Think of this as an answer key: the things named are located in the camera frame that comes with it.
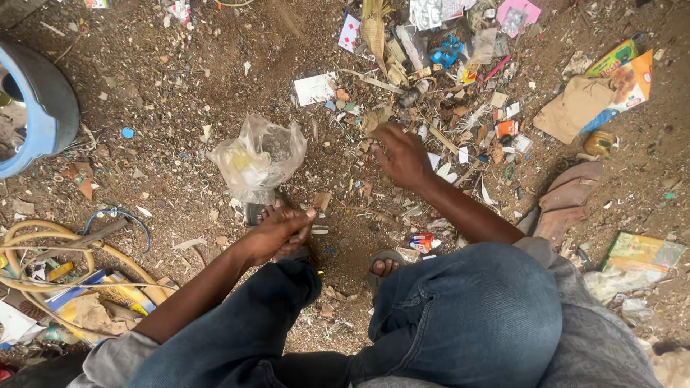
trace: blue plastic container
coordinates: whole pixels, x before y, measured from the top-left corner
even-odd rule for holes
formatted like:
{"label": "blue plastic container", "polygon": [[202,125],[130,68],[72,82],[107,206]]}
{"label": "blue plastic container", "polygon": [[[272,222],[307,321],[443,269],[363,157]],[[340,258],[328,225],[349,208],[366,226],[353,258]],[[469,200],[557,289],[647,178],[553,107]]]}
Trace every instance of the blue plastic container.
{"label": "blue plastic container", "polygon": [[72,143],[79,128],[79,104],[65,76],[38,52],[0,41],[0,63],[17,83],[27,114],[24,145],[0,162],[0,179],[5,179]]}

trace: person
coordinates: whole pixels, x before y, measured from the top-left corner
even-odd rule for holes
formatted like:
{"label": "person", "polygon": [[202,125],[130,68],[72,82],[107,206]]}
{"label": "person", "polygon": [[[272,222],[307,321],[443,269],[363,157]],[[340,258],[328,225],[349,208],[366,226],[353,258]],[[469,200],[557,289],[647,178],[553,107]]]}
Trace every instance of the person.
{"label": "person", "polygon": [[[303,246],[315,212],[267,206],[253,231],[132,332],[96,347],[70,388],[660,387],[632,332],[546,240],[439,178],[399,124],[374,136],[386,147],[372,147],[383,169],[471,244],[412,265],[373,260],[371,346],[283,354],[321,289]],[[227,297],[252,266],[261,268]]]}

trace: blue jeans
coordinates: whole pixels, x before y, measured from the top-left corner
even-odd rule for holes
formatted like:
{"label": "blue jeans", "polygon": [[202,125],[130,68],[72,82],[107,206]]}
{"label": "blue jeans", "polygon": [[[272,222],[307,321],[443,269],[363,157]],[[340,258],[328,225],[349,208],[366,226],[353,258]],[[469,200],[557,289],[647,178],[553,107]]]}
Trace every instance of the blue jeans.
{"label": "blue jeans", "polygon": [[319,295],[314,268],[267,264],[144,361],[129,387],[347,387],[404,376],[445,387],[534,388],[561,332],[553,276],[509,244],[470,245],[400,267],[375,298],[373,346],[288,353]]}

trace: yellow hose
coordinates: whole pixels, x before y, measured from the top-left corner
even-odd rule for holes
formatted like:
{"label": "yellow hose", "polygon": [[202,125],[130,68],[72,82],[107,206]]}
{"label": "yellow hose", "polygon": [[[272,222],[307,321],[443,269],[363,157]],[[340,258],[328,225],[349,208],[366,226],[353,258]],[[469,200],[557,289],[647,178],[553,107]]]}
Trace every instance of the yellow hose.
{"label": "yellow hose", "polygon": [[[23,235],[18,235],[17,237],[14,236],[14,234],[21,228],[27,227],[27,226],[42,226],[45,228],[52,229],[51,231],[45,231],[45,232],[34,232],[34,233],[26,233]],[[14,225],[12,228],[10,228],[9,231],[5,234],[5,243],[0,246],[0,250],[2,249],[3,246],[14,246],[18,242],[22,242],[25,240],[32,240],[35,238],[45,238],[45,237],[58,237],[58,238],[66,238],[69,240],[78,240],[82,238],[83,236],[77,235],[70,231],[69,229],[65,228],[64,226],[55,224],[54,222],[50,221],[43,221],[43,220],[28,220],[28,221],[22,221],[16,225]],[[101,247],[101,244],[99,242],[94,242],[91,245]],[[125,255],[124,253],[118,251],[117,249],[111,247],[110,245],[104,244],[102,249],[105,252],[108,252],[109,254],[115,256],[116,258],[120,259],[124,264],[127,264],[131,269],[133,269],[139,276],[141,276],[145,282],[148,284],[153,284],[155,286],[158,286],[156,284],[156,281],[153,280],[153,278],[144,271],[143,268],[141,268],[132,258],[129,256]],[[91,252],[83,252],[84,257],[86,258],[86,264],[88,266],[88,273],[81,276],[79,279],[69,282],[67,284],[77,284],[84,279],[88,278],[91,274],[94,273],[95,269],[95,263],[94,263],[94,258],[93,254]],[[5,256],[7,257],[7,261],[12,267],[12,270],[19,274],[21,279],[28,279],[26,274],[22,271],[22,267],[19,265],[17,262],[17,252],[13,250],[6,250],[5,251]],[[113,336],[107,333],[100,333],[98,331],[93,331],[89,330],[83,327],[79,327],[73,323],[70,323],[63,318],[60,318],[57,314],[53,313],[43,302],[42,296],[40,293],[42,292],[47,292],[47,291],[57,291],[57,290],[62,290],[64,287],[50,287],[50,286],[35,286],[35,285],[30,285],[30,284],[25,284],[21,282],[17,282],[16,280],[11,280],[9,278],[2,277],[0,278],[0,282],[4,283],[8,287],[12,287],[13,289],[20,290],[21,293],[31,301],[31,303],[35,304],[36,307],[41,309],[43,312],[51,316],[53,319],[57,320],[61,324],[71,327],[76,330],[80,331],[85,331],[87,333],[91,334],[96,334],[98,336],[104,336],[107,338],[117,338],[117,336]],[[154,289],[150,290],[151,293],[160,293],[158,295],[159,298],[162,300],[167,299],[165,293],[159,288],[156,287]]]}

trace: toes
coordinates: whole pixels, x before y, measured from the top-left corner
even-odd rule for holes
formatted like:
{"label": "toes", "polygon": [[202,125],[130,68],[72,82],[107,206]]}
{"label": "toes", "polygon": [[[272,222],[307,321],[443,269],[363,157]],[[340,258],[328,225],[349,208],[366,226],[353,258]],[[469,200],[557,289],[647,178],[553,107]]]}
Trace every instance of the toes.
{"label": "toes", "polygon": [[383,261],[381,260],[376,260],[374,262],[374,268],[371,270],[374,275],[376,276],[383,276],[384,274],[384,269],[386,268],[386,265],[384,264]]}
{"label": "toes", "polygon": [[391,275],[391,268],[393,268],[393,261],[391,259],[386,259],[386,269],[384,269],[385,278]]}

